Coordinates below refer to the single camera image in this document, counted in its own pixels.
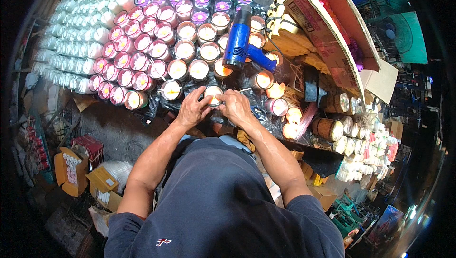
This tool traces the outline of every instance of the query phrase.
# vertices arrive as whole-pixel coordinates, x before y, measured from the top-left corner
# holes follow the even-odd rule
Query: man
[[[252,115],[248,99],[227,90],[217,107],[251,138],[272,180],[279,208],[252,156],[219,138],[191,143],[152,196],[185,133],[211,111],[204,87],[182,102],[179,115],[141,154],[117,214],[109,221],[105,257],[344,257],[342,237],[312,196],[290,151]]]

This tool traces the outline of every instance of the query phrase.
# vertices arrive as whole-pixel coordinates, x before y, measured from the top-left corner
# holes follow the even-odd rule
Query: heat gun
[[[260,48],[248,43],[251,16],[252,13],[248,5],[242,6],[237,11],[223,55],[223,66],[232,70],[242,70],[245,58],[248,57],[260,67],[273,73],[276,69],[277,60],[270,60]]]

